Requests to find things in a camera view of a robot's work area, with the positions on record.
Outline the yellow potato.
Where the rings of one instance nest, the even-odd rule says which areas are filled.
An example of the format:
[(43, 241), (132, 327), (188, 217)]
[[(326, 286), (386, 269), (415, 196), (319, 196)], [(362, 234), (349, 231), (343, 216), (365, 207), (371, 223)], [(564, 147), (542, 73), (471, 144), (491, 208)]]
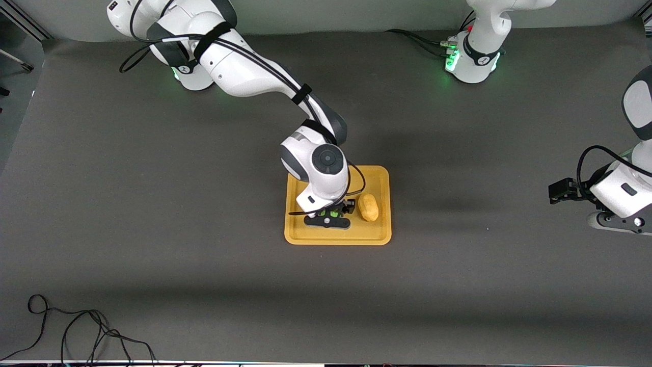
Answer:
[(367, 222), (375, 222), (379, 218), (377, 199), (370, 193), (363, 193), (357, 199), (357, 207), (361, 218)]

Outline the yellow plastic tray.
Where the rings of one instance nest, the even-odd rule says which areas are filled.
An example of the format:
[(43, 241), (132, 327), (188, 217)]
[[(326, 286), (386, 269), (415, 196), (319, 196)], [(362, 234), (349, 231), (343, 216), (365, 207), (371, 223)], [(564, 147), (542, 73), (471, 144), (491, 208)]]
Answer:
[[(378, 165), (359, 166), (360, 172), (350, 170), (350, 196), (345, 200), (356, 200), (353, 214), (344, 213), (344, 218), (351, 221), (349, 229), (307, 227), (304, 217), (292, 216), (291, 212), (300, 211), (296, 196), (307, 187), (307, 183), (295, 177), (287, 176), (284, 237), (294, 245), (335, 245), (335, 246), (382, 246), (387, 244), (393, 234), (391, 218), (391, 195), (389, 172)], [(360, 216), (357, 199), (363, 193), (375, 196), (379, 206), (379, 218), (367, 222)]]

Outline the grey metal frame rail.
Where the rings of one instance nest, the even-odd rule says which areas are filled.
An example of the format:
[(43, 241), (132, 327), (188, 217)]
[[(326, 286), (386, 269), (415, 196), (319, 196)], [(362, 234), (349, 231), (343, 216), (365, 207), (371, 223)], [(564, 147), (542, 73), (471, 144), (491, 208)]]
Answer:
[(3, 14), (3, 16), (17, 25), (25, 34), (30, 35), (39, 42), (54, 39), (54, 36), (50, 32), (45, 30), (45, 28), (37, 23), (33, 17), (28, 15), (13, 0), (0, 0), (0, 14)]

